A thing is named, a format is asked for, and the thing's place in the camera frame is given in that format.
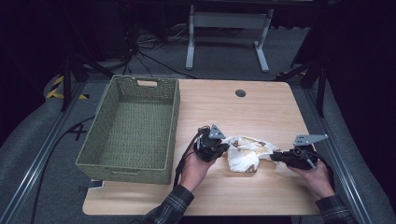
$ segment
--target basket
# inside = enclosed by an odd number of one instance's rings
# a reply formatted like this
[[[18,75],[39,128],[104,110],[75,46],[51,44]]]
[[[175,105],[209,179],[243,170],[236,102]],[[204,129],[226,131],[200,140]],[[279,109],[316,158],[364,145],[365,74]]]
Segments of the basket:
[[[97,180],[170,184],[177,79],[113,76],[76,166]]]

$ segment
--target background desk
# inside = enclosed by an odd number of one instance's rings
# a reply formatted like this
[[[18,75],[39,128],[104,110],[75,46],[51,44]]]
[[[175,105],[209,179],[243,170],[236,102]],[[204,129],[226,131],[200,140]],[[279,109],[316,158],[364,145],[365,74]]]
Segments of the background desk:
[[[237,97],[244,90],[245,97]],[[227,135],[247,135],[269,141],[282,150],[292,147],[296,134],[307,133],[290,87],[280,82],[180,80],[174,170],[197,129],[216,123]],[[88,215],[143,215],[158,206],[172,185],[106,181],[89,189]],[[317,199],[304,181],[283,163],[261,161],[256,174],[229,171],[225,156],[209,170],[194,192],[186,215],[316,215]]]

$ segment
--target gray floor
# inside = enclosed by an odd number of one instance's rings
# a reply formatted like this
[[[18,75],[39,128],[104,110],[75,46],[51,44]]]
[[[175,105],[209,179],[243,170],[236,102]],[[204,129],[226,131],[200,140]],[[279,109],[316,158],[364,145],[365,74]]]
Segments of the gray floor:
[[[271,29],[264,44],[264,53],[270,67],[270,72],[264,74],[259,66],[253,41],[260,33],[245,30],[238,35],[230,35],[229,31],[203,30],[196,36],[194,67],[191,71],[184,69],[188,42],[185,35],[177,42],[163,46],[160,49],[143,51],[148,56],[169,65],[182,73],[202,79],[238,79],[238,80],[272,80],[279,72],[289,71],[290,63],[300,47],[308,29]],[[170,71],[142,55],[141,60],[133,57],[126,69],[126,74],[155,77],[184,78],[184,75]],[[46,95],[54,79],[43,90]],[[388,197],[376,182],[370,170],[361,158],[345,125],[341,113],[332,98],[331,87],[328,85],[325,95],[325,118],[319,119],[312,101],[316,89],[302,90],[297,83],[301,78],[294,77],[288,82],[302,112],[304,121],[311,133],[328,131],[331,144],[318,144],[317,148],[336,171],[336,191],[340,194],[357,218],[368,217],[366,223],[396,223],[395,216],[389,205]],[[63,113],[60,113],[62,100],[49,98],[47,102],[26,118],[14,133],[3,144],[0,150],[0,211],[9,211],[7,206],[17,192],[20,183],[34,162],[37,153],[43,146],[53,146],[49,143],[50,133],[53,139],[58,139],[68,128],[95,114],[96,107],[103,95],[108,79],[101,75],[92,75],[86,84],[74,85],[75,94],[89,94],[88,100],[76,100]],[[61,123],[58,129],[55,123]],[[92,121],[84,122],[83,130],[88,130]],[[128,223],[130,217],[89,217],[82,213],[81,206],[85,197],[83,187],[87,187],[89,178],[76,166],[75,160],[81,149],[85,135],[77,140],[75,133],[68,133],[59,142],[50,157],[45,172],[40,198],[35,213],[35,223]],[[333,152],[342,155],[342,161],[350,176],[340,174],[337,169],[339,161],[332,157]],[[346,183],[353,182],[359,198],[351,198],[347,193],[350,189]],[[35,199],[38,179],[32,189],[26,192],[26,198],[21,197],[14,214],[13,223],[29,223]],[[363,213],[359,214],[354,202],[361,200]],[[322,223],[321,217],[304,217],[303,223]]]

